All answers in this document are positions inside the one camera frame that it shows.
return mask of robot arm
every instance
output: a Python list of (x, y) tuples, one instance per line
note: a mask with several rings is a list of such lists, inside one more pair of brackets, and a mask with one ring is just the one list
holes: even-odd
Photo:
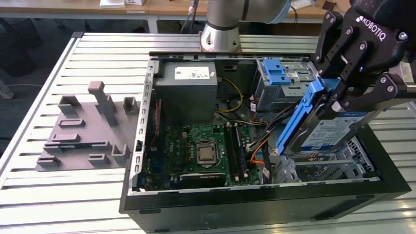
[(210, 52), (240, 49), (238, 22), (278, 23), (286, 16), (289, 0), (209, 0), (201, 47)]
[(344, 17), (325, 15), (314, 54), (320, 79), (280, 136), (280, 154), (336, 151), (384, 109), (416, 99), (414, 24), (405, 20), (414, 1), (352, 0), (352, 6)]

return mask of floor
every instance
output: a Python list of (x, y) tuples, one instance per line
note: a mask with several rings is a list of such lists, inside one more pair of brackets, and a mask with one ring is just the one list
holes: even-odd
[[(6, 85), (16, 84), (37, 84), (42, 85), (54, 63), (64, 50), (64, 47), (69, 41), (70, 35), (76, 31), (85, 31), (84, 22), (81, 19), (65, 19), (62, 21), (64, 27), (58, 28), (52, 19), (33, 19), (34, 27), (38, 35), (44, 40), (42, 44), (29, 49), (29, 55), (36, 64), (34, 71), (22, 77), (10, 77), (0, 69), (0, 79)], [(142, 20), (88, 20), (90, 26), (90, 32), (110, 32), (110, 33), (130, 33), (130, 32), (146, 32), (146, 23)], [(180, 22), (178, 21), (158, 21), (160, 33), (178, 33)], [(293, 32), (293, 24), (285, 24), (270, 26), (257, 23), (242, 23), (240, 26), (241, 34), (265, 34), (265, 35), (316, 35), (318, 30), (313, 27), (313, 32), (308, 32), (304, 28)], [(194, 26), (194, 32), (201, 31), (204, 28), (204, 22)], [(32, 102), (38, 93), (38, 86), (10, 86), (14, 92), (14, 98), (12, 100), (4, 100), (0, 98), (0, 155), (8, 145), (6, 138), (12, 138), (18, 128), (26, 111), (32, 105)]]

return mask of metal slat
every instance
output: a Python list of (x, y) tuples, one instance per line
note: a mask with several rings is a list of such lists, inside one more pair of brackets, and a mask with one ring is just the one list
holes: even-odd
[(414, 119), (414, 115), (409, 110), (388, 110), (381, 112), (376, 120), (388, 120), (388, 119)]
[(168, 52), (182, 52), (193, 51), (197, 52), (200, 47), (185, 47), (185, 48), (93, 48), (84, 47), (76, 48), (74, 54), (145, 54), (150, 51), (168, 51)]
[(0, 225), (40, 224), (126, 217), (126, 214), (114, 212), (117, 209), (117, 200), (4, 208), (1, 211), (2, 218), (0, 219)]
[(137, 55), (72, 55), (70, 61), (146, 61), (148, 53)]
[(117, 218), (117, 219), (105, 219), (102, 221), (90, 220), (85, 221), (74, 221), (74, 222), (61, 222), (57, 224), (48, 225), (26, 225), (14, 228), (1, 229), (1, 234), (50, 234), (50, 233), (100, 233), (108, 229), (113, 229), (112, 234), (125, 234), (128, 231), (133, 231), (134, 234), (145, 234), (137, 224), (129, 218)]
[(137, 41), (137, 42), (194, 42), (192, 37), (125, 37), (125, 36), (84, 36), (81, 41)]
[[(90, 94), (77, 94), (74, 95), (77, 97), (78, 102), (96, 102), (96, 98)], [(136, 100), (141, 100), (141, 93), (138, 94), (112, 94), (110, 98), (112, 101), (122, 101), (124, 97), (134, 97)], [(46, 98), (45, 103), (46, 104), (57, 104), (60, 99), (62, 98), (62, 95), (52, 95)]]
[(112, 169), (94, 169), (94, 170), (74, 170), (74, 171), (57, 171), (57, 172), (37, 172), (37, 171), (20, 171), (9, 172), (8, 179), (21, 178), (46, 178), (46, 177), (82, 177), (82, 176), (98, 176), (98, 175), (124, 175), (124, 168)]
[[(26, 165), (30, 164), (30, 168), (34, 170), (36, 161), (26, 162)], [(25, 179), (8, 179), (4, 182), (5, 187), (13, 186), (14, 188), (21, 186), (40, 186), (40, 185), (60, 185), (64, 184), (65, 186), (70, 184), (92, 184), (92, 183), (109, 183), (109, 182), (121, 182), (124, 179), (122, 175), (92, 175), (89, 177), (49, 177), (49, 178), (25, 178)]]
[(121, 183), (101, 183), (101, 184), (81, 184), (81, 185), (62, 185), (62, 186), (41, 186), (28, 188), (14, 188), (0, 190), (0, 204), (34, 204), (34, 203), (56, 203), (68, 201), (88, 201), (118, 199), (121, 195)]
[[(105, 85), (105, 94), (141, 93), (142, 85)], [(50, 88), (52, 94), (88, 94), (88, 85), (64, 85)]]
[(106, 48), (198, 48), (200, 44), (197, 42), (129, 42), (129, 41), (81, 41), (77, 44), (78, 47), (106, 47)]
[(62, 76), (65, 77), (116, 77), (116, 76), (138, 76), (145, 74), (146, 68), (101, 68), (101, 69), (65, 69)]
[(70, 61), (66, 68), (145, 68), (146, 61)]
[(404, 154), (416, 152), (414, 142), (385, 142), (382, 147), (389, 154)]
[[(142, 233), (136, 223), (117, 212), (122, 168), (42, 173), (33, 170), (44, 144), (44, 141), (36, 140), (49, 137), (57, 119), (56, 116), (41, 115), (58, 114), (56, 104), (62, 94), (76, 94), (80, 102), (94, 102), (94, 97), (85, 89), (90, 81), (101, 80), (105, 83), (105, 91), (113, 92), (113, 101), (122, 101), (126, 96), (141, 100), (148, 52), (198, 51), (197, 39), (197, 35), (84, 34), (80, 44), (69, 51), (69, 62), (58, 71), (22, 142), (13, 152), (9, 162), (13, 170), (6, 173), (4, 188), (0, 190), (0, 228), (10, 229), (2, 229), (1, 233)], [(249, 53), (313, 53), (314, 43), (314, 37), (241, 36), (242, 51)], [(410, 132), (416, 129), (416, 119), (406, 105), (382, 112), (370, 127), (376, 130), (385, 150), (392, 153), (392, 160), (413, 192), (393, 201), (374, 203), (337, 220), (238, 227), (204, 233), (264, 234), (292, 232), (301, 228), (308, 229), (308, 233), (321, 234), (330, 227), (328, 233), (334, 231), (345, 234), (350, 230), (361, 230), (357, 229), (358, 224), (385, 225), (390, 224), (390, 220), (416, 218), (416, 158), (412, 157), (416, 155), (416, 146), (409, 141), (413, 140)], [(406, 224), (394, 224), (394, 227), (410, 230)]]
[(62, 77), (57, 85), (89, 84), (92, 81), (102, 81), (105, 85), (112, 84), (142, 84), (144, 76), (132, 77)]
[(377, 131), (374, 134), (381, 142), (416, 141), (414, 130)]

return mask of screw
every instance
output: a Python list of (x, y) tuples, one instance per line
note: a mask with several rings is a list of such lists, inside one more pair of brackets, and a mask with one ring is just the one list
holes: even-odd
[(394, 87), (390, 85), (390, 86), (388, 87), (388, 92), (390, 93), (393, 90), (394, 90)]
[(409, 36), (405, 34), (405, 32), (401, 32), (398, 34), (398, 40), (406, 40), (409, 38)]

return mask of aluminum table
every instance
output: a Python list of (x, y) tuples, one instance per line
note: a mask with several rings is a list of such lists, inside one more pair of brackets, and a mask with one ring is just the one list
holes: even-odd
[[(141, 100), (149, 51), (198, 51), (197, 35), (85, 33), (72, 38), (0, 159), (0, 233), (142, 234), (118, 214), (124, 169), (36, 172), (62, 95), (93, 101), (88, 83), (101, 80), (114, 101)], [(241, 36), (244, 52), (313, 53), (314, 37)], [(414, 233), (416, 117), (404, 104), (370, 123), (413, 192), (337, 220), (197, 231), (194, 233)]]

